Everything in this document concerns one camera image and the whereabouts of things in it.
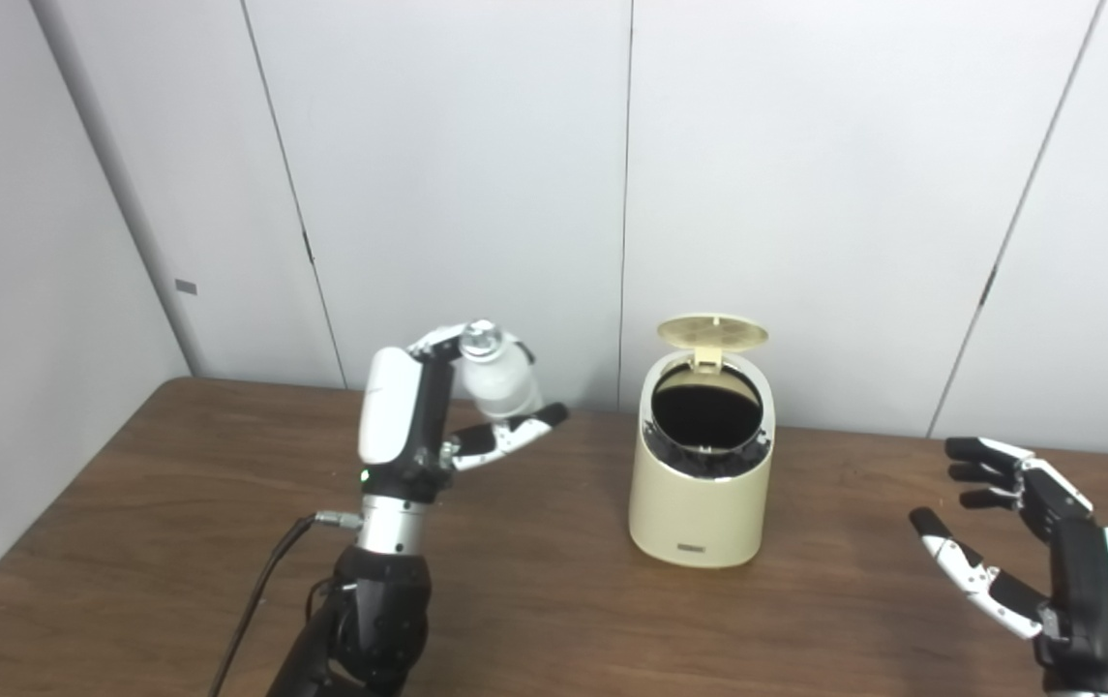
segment cable connector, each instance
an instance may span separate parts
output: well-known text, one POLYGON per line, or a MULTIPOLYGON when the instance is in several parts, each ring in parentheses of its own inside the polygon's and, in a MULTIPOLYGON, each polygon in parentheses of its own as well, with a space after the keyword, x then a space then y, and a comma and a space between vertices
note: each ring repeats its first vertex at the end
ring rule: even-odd
POLYGON ((363 526, 363 519, 356 513, 345 513, 341 511, 318 511, 314 516, 316 524, 327 524, 330 526, 341 526, 345 530, 360 530, 363 526))

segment white wall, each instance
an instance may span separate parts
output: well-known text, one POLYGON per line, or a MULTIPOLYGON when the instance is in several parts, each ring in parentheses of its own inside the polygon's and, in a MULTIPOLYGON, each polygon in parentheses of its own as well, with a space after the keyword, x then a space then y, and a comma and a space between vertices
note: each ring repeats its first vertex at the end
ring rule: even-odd
POLYGON ((253 0, 348 383, 486 315, 614 408, 627 0, 253 0))
POLYGON ((1108 3, 936 437, 1108 451, 1108 3))
POLYGON ((623 404, 725 311, 779 423, 924 435, 1092 10, 635 1, 623 404))
POLYGON ((341 387, 239 1, 33 4, 196 373, 341 387))
POLYGON ((0 555, 187 373, 27 3, 0 3, 0 555))

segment black cable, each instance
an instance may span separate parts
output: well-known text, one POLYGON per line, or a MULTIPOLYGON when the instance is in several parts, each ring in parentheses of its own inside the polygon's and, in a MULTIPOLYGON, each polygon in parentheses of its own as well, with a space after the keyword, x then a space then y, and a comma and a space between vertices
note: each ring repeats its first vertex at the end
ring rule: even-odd
POLYGON ((326 586, 334 583, 334 577, 320 578, 312 587, 309 588, 309 595, 305 598, 305 622, 309 622, 314 618, 314 595, 317 595, 318 591, 324 591, 326 586))
POLYGON ((244 614, 240 616, 239 626, 235 627, 235 634, 232 635, 230 643, 226 644, 226 655, 223 656, 223 662, 218 664, 218 674, 214 675, 214 683, 209 684, 209 697, 218 697, 218 691, 223 688, 223 683, 226 680, 226 672, 230 669, 232 662, 235 660, 235 652, 238 652, 240 647, 240 640, 244 640, 244 632, 248 631, 248 623, 253 622, 253 613, 256 613, 257 604, 260 604, 261 594, 265 593, 265 584, 270 581, 270 574, 274 573, 275 566, 279 565, 279 560, 287 554, 291 546, 301 537, 309 529, 314 525, 315 516, 305 516, 296 521, 296 524, 291 525, 291 530, 287 531, 287 534, 283 535, 283 540, 274 547, 274 552, 270 552, 270 560, 266 562, 265 566, 261 568, 261 574, 256 578, 256 585, 253 586, 253 594, 248 596, 248 604, 244 605, 244 614))

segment wall seam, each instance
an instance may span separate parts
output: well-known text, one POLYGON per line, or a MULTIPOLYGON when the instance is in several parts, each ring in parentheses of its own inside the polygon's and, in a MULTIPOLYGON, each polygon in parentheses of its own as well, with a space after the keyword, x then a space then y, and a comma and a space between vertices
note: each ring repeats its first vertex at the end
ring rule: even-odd
POLYGON ((1030 188, 1035 177, 1039 175, 1039 166, 1044 162, 1044 154, 1048 151, 1048 144, 1051 142, 1053 134, 1057 131, 1057 123, 1061 119, 1061 111, 1066 106, 1066 99, 1070 94, 1070 89, 1074 88, 1074 80, 1077 74, 1079 74, 1079 66, 1083 65, 1083 59, 1088 52, 1088 45, 1091 43, 1091 35, 1095 33, 1095 27, 1099 21, 1099 14, 1104 12, 1105 3, 1107 0, 1098 0, 1097 8, 1091 13, 1091 21, 1088 22, 1088 30, 1086 30, 1083 35, 1083 42, 1079 44, 1079 52, 1074 57, 1074 63, 1070 65, 1070 73, 1066 76, 1066 85, 1061 89, 1061 96, 1058 98, 1057 106, 1053 110, 1053 116, 1049 119, 1048 129, 1044 132, 1044 139, 1040 141, 1039 150, 1035 152, 1035 162, 1030 165, 1030 172, 1027 173, 1026 184, 1023 184, 1022 194, 1018 195, 1018 203, 1014 206, 1013 216, 1009 217, 1009 226, 1005 229, 1005 237, 1001 239, 1001 247, 997 249, 996 259, 993 260, 992 269, 988 271, 988 278, 983 284, 983 291, 979 295, 979 303, 975 305, 974 315, 971 315, 971 322, 966 326, 966 335, 962 336, 962 344, 960 349, 957 349, 957 356, 953 358, 953 367, 948 371, 948 377, 944 381, 944 388, 942 389, 942 396, 936 402, 936 410, 933 410, 933 418, 929 423, 929 431, 924 433, 925 438, 933 437, 933 432, 936 429, 936 423, 942 417, 942 411, 944 410, 944 402, 948 400, 948 393, 953 389, 953 381, 957 378, 957 371, 962 366, 962 357, 966 356, 967 345, 971 342, 971 336, 974 335, 974 327, 977 326, 979 321, 979 315, 983 314, 983 305, 987 303, 988 295, 992 291, 992 284, 996 280, 997 271, 1001 268, 1002 262, 1005 260, 1005 252, 1009 248, 1009 240, 1013 238, 1014 228, 1018 225, 1018 221, 1022 217, 1023 208, 1026 207, 1027 197, 1030 195, 1030 188))

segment black robotic finger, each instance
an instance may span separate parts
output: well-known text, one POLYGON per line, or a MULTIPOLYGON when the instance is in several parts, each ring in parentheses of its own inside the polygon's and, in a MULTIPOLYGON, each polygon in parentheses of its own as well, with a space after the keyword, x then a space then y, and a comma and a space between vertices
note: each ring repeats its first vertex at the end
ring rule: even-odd
POLYGON ((948 478, 967 484, 992 484, 1013 489, 1018 482, 1013 471, 999 471, 984 463, 953 463, 948 467, 948 478))
POLYGON ((975 489, 960 494, 964 509, 1008 509, 1018 508, 1018 495, 999 489, 975 489))
POLYGON ((1023 460, 1035 454, 988 438, 946 438, 944 453, 957 462, 983 463, 1002 473, 1016 472, 1023 460))

